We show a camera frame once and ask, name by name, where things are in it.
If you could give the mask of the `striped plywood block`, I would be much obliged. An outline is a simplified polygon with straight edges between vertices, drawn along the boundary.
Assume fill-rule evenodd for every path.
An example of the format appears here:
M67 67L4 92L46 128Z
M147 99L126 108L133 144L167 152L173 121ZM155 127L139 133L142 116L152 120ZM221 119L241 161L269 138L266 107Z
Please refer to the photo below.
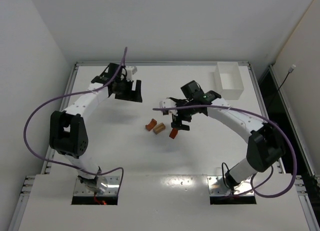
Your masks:
M162 131L164 131L166 129L166 126L163 123L159 123L157 124L154 128L153 128L153 132L158 135L159 133L161 133Z

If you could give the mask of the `reddish arch wood block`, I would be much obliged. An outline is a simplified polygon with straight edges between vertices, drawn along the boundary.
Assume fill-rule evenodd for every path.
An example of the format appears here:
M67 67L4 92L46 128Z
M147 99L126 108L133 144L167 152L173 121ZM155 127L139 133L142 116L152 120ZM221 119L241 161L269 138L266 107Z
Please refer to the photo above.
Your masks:
M158 122L154 118L152 118L151 121L145 125L145 129L150 132L157 125L157 123Z

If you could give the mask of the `white perforated plastic box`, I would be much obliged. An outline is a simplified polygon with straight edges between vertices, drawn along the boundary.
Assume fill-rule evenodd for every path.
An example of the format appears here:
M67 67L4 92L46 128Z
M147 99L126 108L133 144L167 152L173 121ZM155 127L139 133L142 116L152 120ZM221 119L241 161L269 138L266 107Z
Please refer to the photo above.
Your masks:
M238 100L244 91L237 62L217 62L213 79L215 91L225 100Z

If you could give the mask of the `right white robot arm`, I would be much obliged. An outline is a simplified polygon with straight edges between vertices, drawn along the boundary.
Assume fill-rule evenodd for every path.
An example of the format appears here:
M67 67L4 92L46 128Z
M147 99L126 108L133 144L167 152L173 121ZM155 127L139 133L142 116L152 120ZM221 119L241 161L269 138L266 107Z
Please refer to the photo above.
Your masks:
M173 129L189 131L190 127L183 122L190 122L195 114L204 114L230 128L247 143L245 158L224 175L229 189L264 172L286 153L282 135L270 123L231 110L220 94L213 90L204 92L194 80L182 86L181 91L184 99L169 97L162 103L164 108L171 108Z

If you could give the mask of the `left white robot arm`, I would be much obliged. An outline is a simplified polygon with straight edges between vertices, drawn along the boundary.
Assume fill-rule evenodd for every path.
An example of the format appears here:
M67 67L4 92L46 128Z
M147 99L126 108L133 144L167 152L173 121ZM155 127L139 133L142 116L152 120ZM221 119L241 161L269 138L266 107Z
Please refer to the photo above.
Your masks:
M115 99L141 103L141 80L134 80L136 66L110 63L94 77L85 94L62 111L50 116L49 146L78 168L78 179L88 190L102 194L107 180L101 168L87 152L89 138L86 121L93 111L110 96Z

